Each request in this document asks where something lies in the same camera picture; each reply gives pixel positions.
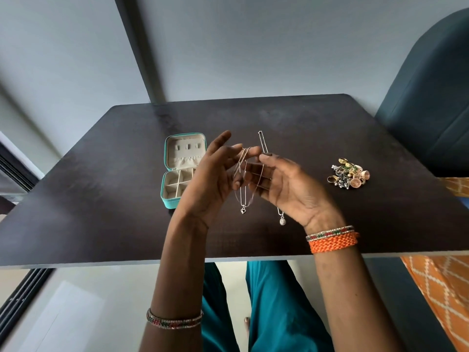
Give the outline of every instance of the teal pants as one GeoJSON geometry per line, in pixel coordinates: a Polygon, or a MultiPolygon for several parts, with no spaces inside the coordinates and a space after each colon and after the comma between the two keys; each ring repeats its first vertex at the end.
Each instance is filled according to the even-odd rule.
{"type": "MultiPolygon", "coordinates": [[[[252,313],[249,351],[333,351],[332,339],[286,261],[248,262],[252,313]]],[[[215,263],[205,264],[202,297],[204,352],[239,352],[215,263]]]]}

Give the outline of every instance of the table surface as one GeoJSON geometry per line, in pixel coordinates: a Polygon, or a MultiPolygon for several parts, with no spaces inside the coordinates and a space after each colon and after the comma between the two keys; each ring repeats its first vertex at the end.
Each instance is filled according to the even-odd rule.
{"type": "MultiPolygon", "coordinates": [[[[362,253],[469,250],[469,211],[348,95],[114,106],[0,225],[0,266],[117,264],[160,259],[168,210],[160,198],[164,141],[223,130],[229,143],[290,158],[325,186],[361,234],[362,253]],[[360,189],[328,184],[344,157],[371,172],[360,189]]],[[[302,227],[278,223],[255,198],[231,194],[210,228],[208,259],[309,254],[302,227]]]]}

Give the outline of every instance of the hand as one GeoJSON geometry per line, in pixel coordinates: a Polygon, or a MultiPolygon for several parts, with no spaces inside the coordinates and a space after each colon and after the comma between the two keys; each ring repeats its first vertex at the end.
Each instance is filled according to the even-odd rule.
{"type": "MultiPolygon", "coordinates": [[[[232,186],[240,187],[238,181],[233,184],[231,174],[227,170],[238,163],[243,145],[239,143],[231,147],[225,146],[230,137],[231,132],[225,131],[210,143],[174,215],[190,214],[200,218],[209,227],[231,192],[232,186]]],[[[246,159],[260,153],[260,147],[252,147],[246,159]]]]}
{"type": "Polygon", "coordinates": [[[249,189],[256,190],[259,183],[257,194],[300,223],[308,235],[345,226],[332,198],[297,163],[275,154],[261,154],[259,161],[245,164],[249,189]]]}

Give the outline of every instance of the teal jewelry box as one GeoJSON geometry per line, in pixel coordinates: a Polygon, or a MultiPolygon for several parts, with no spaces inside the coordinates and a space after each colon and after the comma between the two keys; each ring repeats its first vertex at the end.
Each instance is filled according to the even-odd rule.
{"type": "Polygon", "coordinates": [[[171,135],[165,140],[165,165],[168,171],[161,183],[161,200],[168,209],[175,209],[207,151],[202,133],[171,135]]]}

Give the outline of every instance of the orange woven bracelet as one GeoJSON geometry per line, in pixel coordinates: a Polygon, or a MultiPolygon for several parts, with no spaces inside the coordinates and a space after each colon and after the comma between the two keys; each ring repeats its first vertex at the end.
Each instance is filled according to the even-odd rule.
{"type": "Polygon", "coordinates": [[[357,237],[357,232],[348,232],[338,236],[326,237],[316,241],[310,241],[309,247],[311,249],[311,253],[341,250],[343,248],[347,248],[357,244],[357,237]]]}

